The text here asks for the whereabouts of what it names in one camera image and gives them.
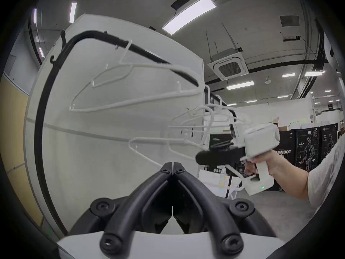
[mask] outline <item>hand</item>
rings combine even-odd
[[[255,163],[266,161],[268,166],[268,172],[273,175],[275,170],[279,168],[286,159],[281,155],[277,154],[274,150],[270,150],[266,153],[260,154],[252,158],[252,162],[245,160],[244,162],[244,173],[246,175],[257,174],[258,170],[255,167]]]

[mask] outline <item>black hook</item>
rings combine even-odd
[[[52,55],[51,57],[50,57],[50,63],[51,64],[54,64],[56,62],[56,60],[54,60],[54,55]]]
[[[66,32],[65,32],[65,30],[61,30],[60,36],[61,36],[61,38],[62,38],[62,40],[63,40],[63,47],[62,47],[62,49],[63,49],[63,48],[66,46],[66,44],[67,44],[67,42],[66,42]]]

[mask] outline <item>white sleeve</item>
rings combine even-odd
[[[313,207],[319,207],[327,196],[335,166],[340,164],[339,160],[342,161],[344,148],[345,137],[342,136],[320,165],[310,171],[308,175],[308,199]]]

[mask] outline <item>ceiling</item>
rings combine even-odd
[[[38,46],[44,54],[53,46],[61,29],[70,26],[69,11],[71,2],[77,2],[75,18],[84,13],[106,15],[156,28],[161,28],[169,21],[175,10],[170,7],[176,0],[40,0],[38,9]],[[210,55],[234,48],[225,28],[232,36],[236,48],[241,47],[242,55],[248,66],[253,69],[280,62],[303,59],[315,59],[318,47],[318,31],[313,13],[306,7],[309,16],[310,42],[306,49],[305,15],[300,0],[213,0],[217,7],[193,20],[173,36],[167,37],[179,42],[204,60],[205,81],[218,77],[207,66]],[[299,26],[282,27],[281,15],[297,15]],[[300,40],[284,42],[284,37],[300,36]],[[335,71],[327,65],[327,71],[317,78],[313,95],[324,96],[324,88],[336,89]],[[227,81],[210,84],[212,91],[220,95],[226,103],[237,106],[248,105],[245,101],[257,99],[257,103],[286,100],[277,97],[290,95],[297,85],[302,65],[290,65],[253,72]],[[282,78],[282,74],[296,73],[294,77]],[[227,85],[253,80],[255,85],[235,90],[218,90]],[[320,99],[321,105],[327,105],[327,98]]]

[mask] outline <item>ceiling beam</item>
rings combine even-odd
[[[293,60],[290,62],[274,63],[274,64],[265,65],[265,66],[260,66],[260,67],[249,69],[248,71],[249,71],[249,73],[254,73],[254,72],[263,71],[263,70],[272,69],[272,68],[277,68],[277,67],[282,67],[282,66],[300,65],[300,64],[315,64],[317,62],[318,61],[314,60],[314,59]],[[217,78],[214,80],[207,81],[207,82],[205,82],[205,84],[210,85],[210,84],[218,83],[220,81],[222,81],[222,80]]]

